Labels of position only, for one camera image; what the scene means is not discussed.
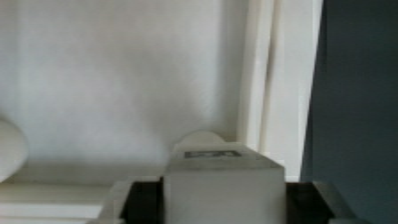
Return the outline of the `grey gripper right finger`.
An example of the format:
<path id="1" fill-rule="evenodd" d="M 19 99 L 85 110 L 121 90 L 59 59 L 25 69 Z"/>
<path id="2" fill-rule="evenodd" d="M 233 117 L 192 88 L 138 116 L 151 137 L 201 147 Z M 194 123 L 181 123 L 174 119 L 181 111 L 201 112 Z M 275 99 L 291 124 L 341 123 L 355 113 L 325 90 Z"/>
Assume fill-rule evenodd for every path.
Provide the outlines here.
<path id="1" fill-rule="evenodd" d="M 357 217 L 330 183 L 286 184 L 286 224 L 371 224 Z"/>

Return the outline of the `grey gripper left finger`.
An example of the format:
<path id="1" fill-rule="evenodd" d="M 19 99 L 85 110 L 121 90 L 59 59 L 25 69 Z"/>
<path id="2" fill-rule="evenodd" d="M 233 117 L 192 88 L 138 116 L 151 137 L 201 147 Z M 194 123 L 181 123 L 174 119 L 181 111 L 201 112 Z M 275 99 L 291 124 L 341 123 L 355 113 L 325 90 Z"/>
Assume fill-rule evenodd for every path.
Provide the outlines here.
<path id="1" fill-rule="evenodd" d="M 110 188 L 110 193 L 105 197 L 105 204 L 99 215 L 85 224 L 126 224 L 122 211 L 126 207 L 131 187 L 137 183 L 156 183 L 158 181 L 158 176 L 137 176 L 115 182 Z"/>

